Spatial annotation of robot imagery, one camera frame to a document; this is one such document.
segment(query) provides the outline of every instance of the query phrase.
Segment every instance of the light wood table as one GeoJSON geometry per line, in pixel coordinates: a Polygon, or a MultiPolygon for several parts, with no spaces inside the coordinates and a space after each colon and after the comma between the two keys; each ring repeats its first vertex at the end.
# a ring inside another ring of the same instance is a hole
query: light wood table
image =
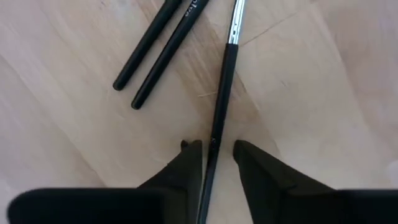
{"type": "MultiPolygon", "coordinates": [[[[139,111],[112,82],[162,0],[0,0],[0,223],[37,187],[134,187],[207,145],[233,0],[210,1],[139,111]]],[[[251,223],[236,139],[331,187],[398,186],[398,1],[248,0],[208,223],[251,223]]]]}

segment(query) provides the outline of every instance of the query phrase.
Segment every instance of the black brush handle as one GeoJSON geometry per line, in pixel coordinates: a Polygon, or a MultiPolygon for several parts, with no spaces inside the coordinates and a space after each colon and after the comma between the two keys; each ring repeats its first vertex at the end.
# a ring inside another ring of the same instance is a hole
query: black brush handle
{"type": "Polygon", "coordinates": [[[209,0],[193,0],[131,103],[139,110],[209,0]]]}
{"type": "Polygon", "coordinates": [[[203,184],[201,204],[199,208],[199,224],[206,223],[206,217],[210,203],[211,188],[213,186],[214,174],[217,166],[217,158],[221,145],[221,137],[223,135],[229,96],[231,94],[232,82],[234,78],[235,64],[238,57],[238,49],[239,46],[236,44],[226,44],[224,51],[223,68],[221,69],[216,108],[213,118],[213,127],[211,130],[205,182],[203,184]]]}
{"type": "Polygon", "coordinates": [[[114,81],[113,88],[115,90],[120,91],[127,85],[145,55],[148,53],[150,47],[163,31],[168,21],[172,18],[174,12],[181,5],[181,2],[182,0],[166,0],[166,2],[163,3],[163,6],[160,8],[144,36],[138,43],[136,49],[126,62],[117,79],[114,81]]]}

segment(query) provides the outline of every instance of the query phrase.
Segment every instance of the black object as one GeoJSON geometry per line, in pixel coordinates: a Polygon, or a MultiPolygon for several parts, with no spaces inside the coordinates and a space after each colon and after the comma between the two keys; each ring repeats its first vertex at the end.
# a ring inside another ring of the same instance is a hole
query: black object
{"type": "Polygon", "coordinates": [[[11,224],[194,224],[202,180],[201,141],[136,189],[41,189],[18,196],[11,224]]]}
{"type": "Polygon", "coordinates": [[[180,23],[164,47],[159,58],[156,60],[154,66],[150,70],[144,83],[141,85],[137,95],[134,97],[131,107],[139,110],[144,104],[160,76],[162,76],[167,65],[173,58],[177,49],[180,47],[182,41],[193,27],[201,12],[204,10],[208,1],[209,0],[192,0],[191,5],[188,7],[186,13],[182,17],[180,23]]]}
{"type": "Polygon", "coordinates": [[[225,45],[224,58],[221,69],[220,82],[216,100],[216,108],[211,130],[208,160],[206,165],[205,180],[201,194],[198,223],[205,224],[208,214],[211,190],[216,172],[218,153],[220,151],[221,138],[223,136],[224,122],[228,109],[229,96],[235,73],[236,59],[238,57],[239,33],[243,18],[245,0],[236,0],[234,12],[229,29],[228,43],[225,45]]]}
{"type": "MultiPolygon", "coordinates": [[[[333,190],[246,141],[233,156],[254,224],[398,223],[398,190],[333,190]]],[[[172,223],[197,220],[201,142],[136,189],[42,189],[18,196],[11,224],[172,223]]]]}
{"type": "Polygon", "coordinates": [[[148,53],[150,47],[163,31],[164,27],[172,18],[174,12],[178,9],[181,3],[182,0],[166,0],[163,3],[163,6],[160,8],[144,36],[138,43],[136,49],[121,70],[117,79],[114,81],[113,88],[115,90],[120,91],[126,86],[127,82],[130,80],[138,66],[141,64],[145,55],[148,53]]]}

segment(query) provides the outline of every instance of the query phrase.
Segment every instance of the silver ferrule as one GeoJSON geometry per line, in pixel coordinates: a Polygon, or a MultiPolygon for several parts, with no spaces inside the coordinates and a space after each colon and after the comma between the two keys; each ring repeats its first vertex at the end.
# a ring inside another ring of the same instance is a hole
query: silver ferrule
{"type": "Polygon", "coordinates": [[[246,0],[236,0],[234,13],[232,15],[231,26],[229,28],[228,43],[238,44],[241,32],[244,3],[246,0]]]}

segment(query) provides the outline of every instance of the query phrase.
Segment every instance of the wooden surface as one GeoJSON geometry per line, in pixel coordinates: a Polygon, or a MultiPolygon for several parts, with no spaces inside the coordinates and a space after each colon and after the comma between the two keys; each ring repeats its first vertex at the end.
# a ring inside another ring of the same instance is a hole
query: wooden surface
{"type": "MultiPolygon", "coordinates": [[[[210,1],[140,111],[111,84],[163,0],[0,0],[0,223],[37,187],[134,187],[210,135],[233,1],[210,1]]],[[[248,0],[209,223],[251,223],[244,139],[337,189],[398,187],[398,2],[248,0]]]]}

